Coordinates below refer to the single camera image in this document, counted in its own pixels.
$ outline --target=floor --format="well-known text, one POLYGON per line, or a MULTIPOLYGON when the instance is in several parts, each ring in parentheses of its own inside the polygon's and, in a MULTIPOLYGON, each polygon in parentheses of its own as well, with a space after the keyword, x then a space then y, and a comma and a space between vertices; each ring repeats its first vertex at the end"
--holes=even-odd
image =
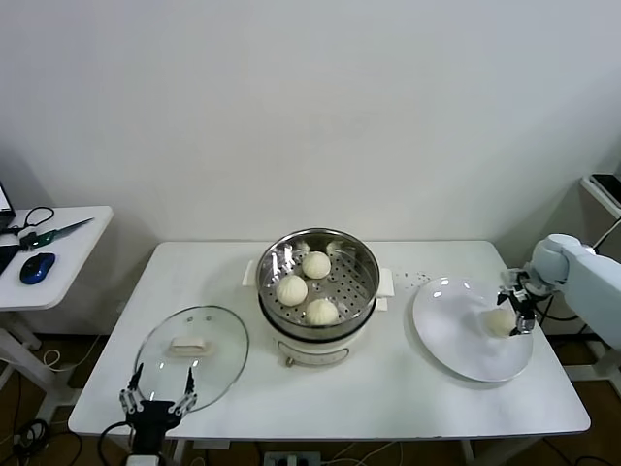
MULTIPOLYGON (((88 339, 80 340, 47 340, 44 347, 36 352, 40 357, 43 352, 49 349, 61 351, 62 362, 71 363, 79 361, 90 347, 92 341, 88 339)), ((99 354, 103 349, 104 343, 98 343, 92 354, 85 360, 83 365, 76 369, 70 385, 73 387, 84 386, 88 375, 95 365, 99 354)), ((590 351, 582 344, 566 344, 556 349, 559 359, 564 364, 588 364, 592 362, 593 356, 590 351)), ((19 394, 19 380, 14 373, 4 388, 0 391, 0 465, 17 465, 15 458, 6 463, 4 458, 11 454, 11 433, 13 429, 14 415, 16 412, 16 402, 19 394)), ((607 383, 577 383, 575 385, 580 398, 584 402, 592 419, 591 429, 583 434, 569 435, 562 437, 549 437, 549 442, 563 453, 571 462, 575 462, 581 455, 593 455, 607 460, 608 462, 621 466, 621 448, 619 441, 621 437, 621 401, 617 398, 614 390, 607 383)), ((21 400, 16 425, 21 426, 27 420, 33 418, 43 400, 43 392, 26 378, 21 378, 21 400)), ((52 433, 66 431, 66 421, 70 410, 59 410, 54 417, 54 424, 51 426, 52 433)), ((476 453, 480 453, 492 445, 495 441, 477 441, 474 443, 476 453)), ((76 466, 101 464, 97 456, 96 439, 83 438, 82 452, 76 466)), ((362 458, 368 452, 378 449, 384 443, 360 443, 354 445, 346 454, 341 457, 362 458)), ((205 452, 192 448, 186 449, 183 465, 200 466, 209 464, 211 466, 240 465, 256 466, 260 465, 259 458, 264 451, 320 451, 322 459, 331 459, 339 451, 349 446, 349 443, 252 443, 238 442, 231 445, 229 450, 211 450, 209 452, 208 463, 201 459, 205 452)), ((52 436, 47 448, 34 456, 29 466, 69 465, 78 452, 78 441, 69 435, 52 436)), ((166 445, 166 449, 171 448, 171 444, 166 445)), ((450 466, 463 465, 464 459, 458 442, 403 442, 403 466, 450 466)), ((105 444, 105 454, 110 464, 120 465, 125 457, 124 450, 108 441, 105 444)), ((400 448, 398 445, 390 446, 378 454, 373 455, 365 463, 368 466, 397 466, 400 464, 400 448)), ((352 464, 355 462, 343 462, 336 464, 352 464)), ((556 452, 549 444, 537 442, 535 445, 515 456, 509 461, 509 466, 532 466, 544 464, 546 466, 563 466, 568 463, 556 452)), ((597 466, 595 461, 580 463, 581 466, 597 466)))

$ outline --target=robotic arm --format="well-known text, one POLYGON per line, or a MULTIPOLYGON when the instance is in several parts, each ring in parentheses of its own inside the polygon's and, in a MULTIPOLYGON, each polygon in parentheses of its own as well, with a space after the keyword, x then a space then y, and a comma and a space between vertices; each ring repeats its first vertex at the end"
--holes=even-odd
POLYGON ((187 381, 183 396, 177 401, 145 400, 138 390, 138 381, 143 373, 143 364, 132 376, 127 388, 119 394, 119 401, 125 412, 125 420, 136 431, 132 452, 125 463, 127 466, 160 466, 166 432, 177 427, 181 419, 194 407, 197 395, 194 392, 192 368, 187 370, 187 381))
POLYGON ((535 246, 524 269, 509 271, 499 303, 516 311, 513 335, 535 326, 535 304, 555 291, 611 347, 621 350, 621 264, 596 255, 568 235, 549 235, 535 246))

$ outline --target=computer mouse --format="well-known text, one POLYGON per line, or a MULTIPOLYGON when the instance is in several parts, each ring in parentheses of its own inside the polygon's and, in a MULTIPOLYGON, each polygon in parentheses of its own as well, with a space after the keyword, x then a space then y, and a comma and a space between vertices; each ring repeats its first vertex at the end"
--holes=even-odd
POLYGON ((56 254, 51 252, 39 252, 27 259, 19 271, 19 279, 25 284, 36 284, 41 282, 54 265, 56 254))

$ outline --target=steamer basket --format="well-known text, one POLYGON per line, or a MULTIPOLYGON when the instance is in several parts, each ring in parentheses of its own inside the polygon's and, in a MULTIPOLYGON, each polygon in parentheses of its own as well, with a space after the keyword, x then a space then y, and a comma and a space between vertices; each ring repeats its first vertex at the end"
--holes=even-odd
POLYGON ((369 319, 379 287, 379 268, 360 240, 341 231, 312 228, 291 233, 270 246, 259 261, 256 283, 261 309, 277 330, 303 342, 327 343, 351 335, 369 319), (326 278, 311 280, 302 272, 302 261, 317 250, 328 254, 332 268, 326 278), (287 307, 278 301, 276 288, 291 274, 305 279, 309 294, 300 305, 287 307), (337 307, 337 322, 306 323, 307 305, 320 298, 337 307))

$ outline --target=glass pot lid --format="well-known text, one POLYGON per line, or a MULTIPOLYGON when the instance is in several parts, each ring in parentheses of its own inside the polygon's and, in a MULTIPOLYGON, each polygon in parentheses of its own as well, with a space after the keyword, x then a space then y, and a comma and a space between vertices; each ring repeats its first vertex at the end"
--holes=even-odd
POLYGON ((141 345, 134 364, 134 371, 145 365, 138 388, 147 400, 177 401, 191 367, 198 395, 191 411, 201 410, 238 379, 248 346, 245 325, 232 311, 219 306, 184 309, 156 326, 141 345), (172 349, 173 340, 192 347, 172 349))

